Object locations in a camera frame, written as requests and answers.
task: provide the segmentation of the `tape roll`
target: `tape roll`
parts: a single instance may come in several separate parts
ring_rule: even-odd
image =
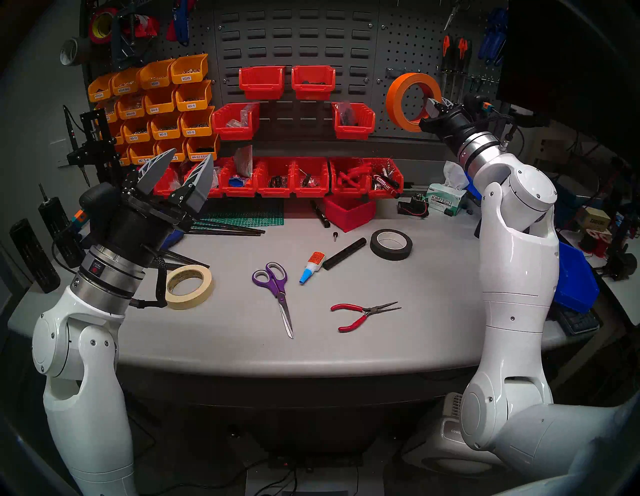
[[[415,120],[409,120],[404,116],[402,110],[402,99],[409,87],[417,84],[422,90],[424,96],[422,110]],[[429,115],[425,110],[427,99],[433,98],[438,102],[442,102],[442,93],[440,86],[431,76],[420,74],[418,72],[408,72],[398,77],[389,87],[387,92],[387,113],[391,121],[398,127],[410,132],[422,132],[420,129],[420,119],[428,118]]]
[[[202,279],[202,283],[195,291],[188,294],[173,294],[172,290],[179,282],[191,278]],[[186,310],[205,301],[213,292],[213,277],[211,271],[201,265],[185,265],[169,273],[166,278],[166,302],[175,310]]]
[[[413,241],[404,232],[380,229],[371,235],[369,246],[381,259],[404,260],[411,254]]]

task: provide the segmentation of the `masking tape roll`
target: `masking tape roll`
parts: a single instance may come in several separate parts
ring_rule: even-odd
[[[173,294],[171,291],[179,282],[192,277],[202,279],[202,283],[189,294]],[[166,302],[175,310],[186,310],[205,301],[213,292],[211,271],[201,265],[185,265],[169,273],[166,279]]]
[[[404,94],[410,86],[417,84],[422,93],[424,94],[424,103],[422,104],[422,111],[415,120],[409,120],[404,116],[402,110],[402,99]],[[420,74],[417,72],[408,72],[398,77],[389,87],[387,92],[387,113],[391,121],[398,127],[406,131],[421,132],[420,119],[422,117],[428,118],[429,115],[425,110],[427,99],[433,98],[438,102],[442,102],[442,93],[440,92],[440,86],[431,76],[426,74]]]

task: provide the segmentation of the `scissors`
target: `scissors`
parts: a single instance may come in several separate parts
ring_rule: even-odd
[[[272,268],[277,269],[281,274],[283,274],[282,279],[278,279]],[[266,277],[266,281],[261,281],[258,277]],[[278,298],[278,305],[280,306],[280,313],[282,314],[282,321],[284,322],[284,328],[287,330],[287,334],[291,339],[293,339],[293,327],[291,326],[291,316],[289,315],[289,307],[287,306],[287,300],[285,299],[284,293],[284,285],[287,282],[287,272],[286,270],[276,262],[269,262],[264,267],[264,270],[259,269],[253,273],[251,276],[253,283],[255,285],[265,287],[273,293],[273,296]]]

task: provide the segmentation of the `red box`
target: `red box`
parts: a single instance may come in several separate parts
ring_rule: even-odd
[[[359,198],[344,196],[326,196],[324,198],[324,215],[345,232],[365,225],[376,216],[376,202],[362,201]]]
[[[333,128],[339,140],[366,140],[376,127],[376,113],[364,103],[352,103],[358,125],[341,125],[338,104],[333,103]]]
[[[231,119],[240,121],[240,110],[247,103],[228,103],[221,109],[213,113],[213,127],[220,135],[221,140],[250,140],[260,125],[260,104],[249,111],[247,127],[227,127],[227,122]]]
[[[300,198],[322,198],[329,192],[329,166],[324,157],[295,157],[293,191]],[[311,174],[318,186],[303,188],[301,181]]]
[[[237,174],[236,163],[233,157],[225,157],[216,160],[216,166],[222,167],[222,171],[218,175],[218,182],[222,193],[227,196],[255,196],[255,175],[257,171],[253,170],[252,177],[240,188],[229,186],[229,178]]]
[[[364,165],[371,165],[371,168],[373,169],[372,171],[372,175],[371,175],[371,188],[369,190],[369,198],[372,198],[374,200],[382,200],[383,198],[393,198],[389,193],[387,193],[387,190],[385,189],[373,189],[374,186],[374,181],[373,181],[373,175],[374,174],[382,174],[382,168],[384,166],[387,167],[387,169],[391,169],[391,177],[389,179],[393,179],[394,181],[400,183],[400,188],[397,188],[396,191],[398,193],[402,193],[404,191],[404,176],[400,173],[400,170],[398,169],[396,163],[391,160],[391,159],[380,159],[380,158],[370,158],[370,159],[362,159]]]
[[[283,65],[244,67],[238,73],[247,100],[278,100],[284,92]]]
[[[295,162],[293,157],[254,157],[255,190],[264,197],[289,198],[293,193]],[[287,177],[286,188],[270,188],[275,175]]]
[[[362,174],[359,180],[356,181],[360,185],[359,188],[354,188],[344,180],[342,181],[342,185],[339,186],[337,181],[340,172],[347,174],[350,169],[365,165],[363,159],[356,157],[331,157],[329,158],[329,164],[331,165],[331,191],[334,195],[360,198],[369,192],[371,188],[371,176],[368,174]]]
[[[291,88],[298,100],[328,100],[335,89],[335,69],[330,65],[296,65],[291,69]]]

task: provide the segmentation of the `gray table surface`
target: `gray table surface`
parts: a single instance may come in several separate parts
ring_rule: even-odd
[[[286,218],[261,237],[185,236],[174,251],[211,265],[215,288],[189,310],[129,308],[119,331],[120,363],[175,372],[246,377],[330,377],[401,374],[477,365],[484,340],[484,307],[478,275],[479,219],[433,211],[420,220],[399,216],[395,202],[378,202],[368,224],[343,233],[323,229],[317,218]],[[381,228],[403,231],[413,251],[402,261],[378,258],[368,246],[305,284],[298,279],[309,256],[331,256]],[[332,232],[339,231],[337,242]],[[253,271],[267,262],[287,270],[287,302],[294,339],[288,338],[276,299],[254,285]],[[9,327],[31,335],[36,318],[51,308],[61,286],[43,294],[34,285]],[[147,270],[137,298],[154,299],[156,271]],[[365,307],[397,300],[402,310],[370,317],[346,334],[339,326],[359,313],[330,312],[337,303]],[[547,321],[543,349],[566,344],[560,326]]]

